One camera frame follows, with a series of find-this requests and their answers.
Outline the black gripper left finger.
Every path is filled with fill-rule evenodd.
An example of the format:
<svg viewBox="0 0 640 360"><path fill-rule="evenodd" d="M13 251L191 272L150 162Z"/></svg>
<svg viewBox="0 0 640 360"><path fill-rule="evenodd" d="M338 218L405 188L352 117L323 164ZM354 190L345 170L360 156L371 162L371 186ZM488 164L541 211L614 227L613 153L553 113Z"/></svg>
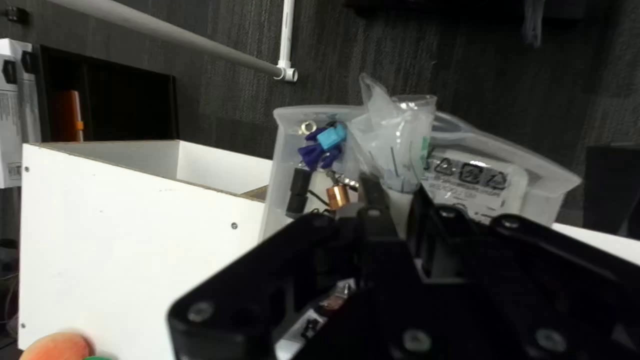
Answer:
<svg viewBox="0 0 640 360"><path fill-rule="evenodd" d="M422 279L408 243L427 200L360 178L345 215L308 212L179 299L176 360L425 360Z"/></svg>

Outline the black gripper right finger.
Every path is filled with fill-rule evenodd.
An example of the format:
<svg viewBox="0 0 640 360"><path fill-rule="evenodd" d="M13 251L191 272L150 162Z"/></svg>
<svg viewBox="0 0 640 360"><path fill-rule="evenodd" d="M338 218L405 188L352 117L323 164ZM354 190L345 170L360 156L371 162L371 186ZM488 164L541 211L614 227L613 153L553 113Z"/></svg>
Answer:
<svg viewBox="0 0 640 360"><path fill-rule="evenodd" d="M422 275L474 292L510 360L638 360L638 266L516 215L487 224L416 190L408 240Z"/></svg>

